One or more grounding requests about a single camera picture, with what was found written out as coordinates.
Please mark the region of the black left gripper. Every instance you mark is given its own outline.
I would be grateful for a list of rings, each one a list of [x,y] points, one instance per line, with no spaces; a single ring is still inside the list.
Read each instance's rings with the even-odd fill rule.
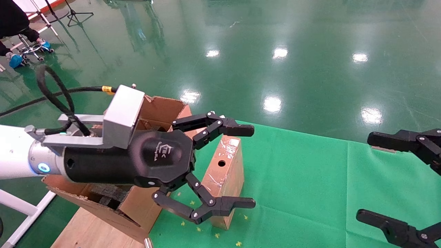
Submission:
[[[73,148],[64,151],[67,177],[77,183],[160,187],[152,194],[162,209],[195,224],[213,216],[228,217],[235,208],[252,209],[252,198],[214,197],[191,173],[194,149],[201,149],[221,135],[252,137],[253,125],[238,124],[232,118],[219,117],[212,111],[172,121],[172,132],[136,131],[127,149]],[[191,139],[185,132],[202,129]],[[201,201],[193,209],[167,193],[188,184]]]

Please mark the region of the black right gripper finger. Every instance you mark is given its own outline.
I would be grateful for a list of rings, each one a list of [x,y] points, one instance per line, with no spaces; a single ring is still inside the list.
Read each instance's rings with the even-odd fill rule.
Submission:
[[[401,248],[438,248],[441,223],[417,230],[406,222],[365,209],[357,211],[356,220],[381,229],[388,243]]]
[[[411,152],[438,175],[441,174],[441,130],[425,132],[399,130],[395,134],[371,132],[367,143],[380,148]]]

